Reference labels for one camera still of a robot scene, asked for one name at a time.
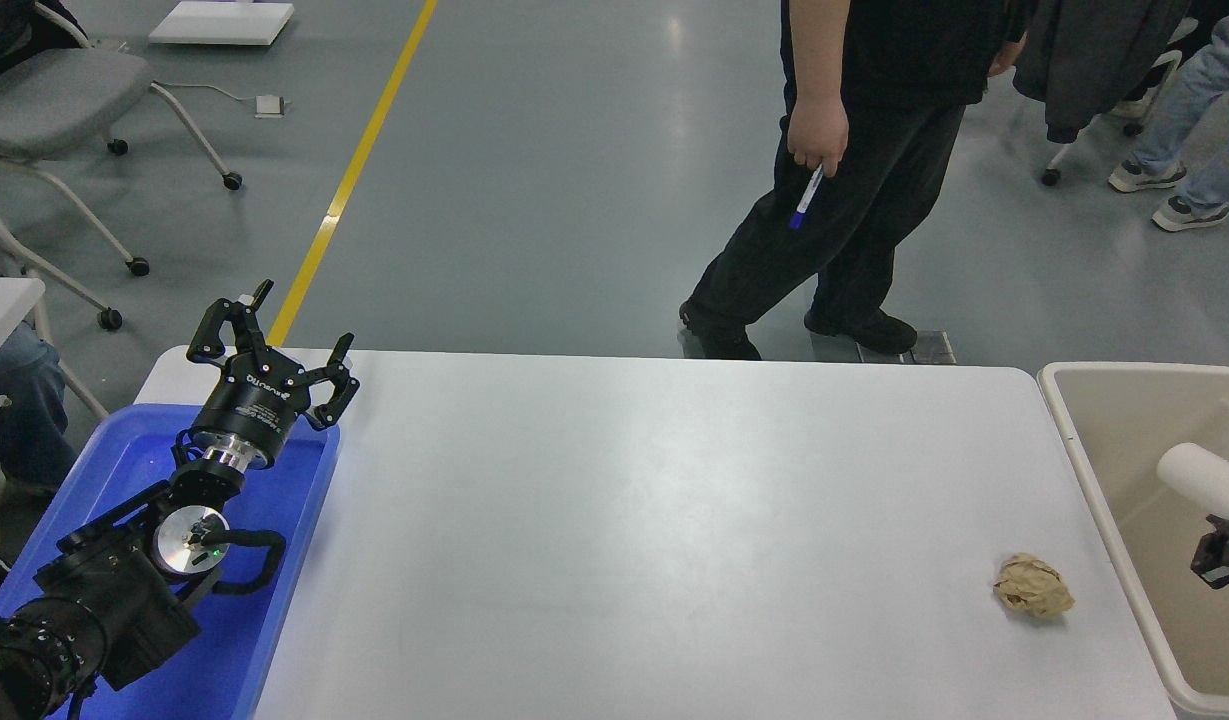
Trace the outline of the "person's left hand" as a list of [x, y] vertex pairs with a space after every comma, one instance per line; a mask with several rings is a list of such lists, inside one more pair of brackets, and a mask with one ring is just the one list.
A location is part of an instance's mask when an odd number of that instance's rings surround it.
[[1007, 70], [1015, 68], [1018, 57], [1023, 53], [1026, 41], [1027, 33], [1024, 32], [1016, 41], [1003, 42], [989, 65], [988, 72], [986, 72], [986, 77], [997, 77], [1007, 72]]

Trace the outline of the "person's right hand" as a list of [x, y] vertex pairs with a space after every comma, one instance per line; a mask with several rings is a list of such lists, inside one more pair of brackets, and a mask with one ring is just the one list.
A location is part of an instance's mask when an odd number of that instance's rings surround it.
[[850, 119], [841, 91], [798, 96], [789, 114], [787, 151], [798, 167], [820, 170], [825, 177], [838, 174], [850, 140]]

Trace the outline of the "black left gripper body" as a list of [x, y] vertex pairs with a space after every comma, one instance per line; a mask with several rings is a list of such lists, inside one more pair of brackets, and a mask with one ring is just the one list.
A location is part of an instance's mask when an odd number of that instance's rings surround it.
[[279, 455], [299, 415], [311, 407], [307, 387], [286, 385], [300, 370], [302, 365], [281, 354], [263, 361], [254, 354], [230, 358], [194, 420], [194, 445], [203, 448], [235, 436], [262, 455]]

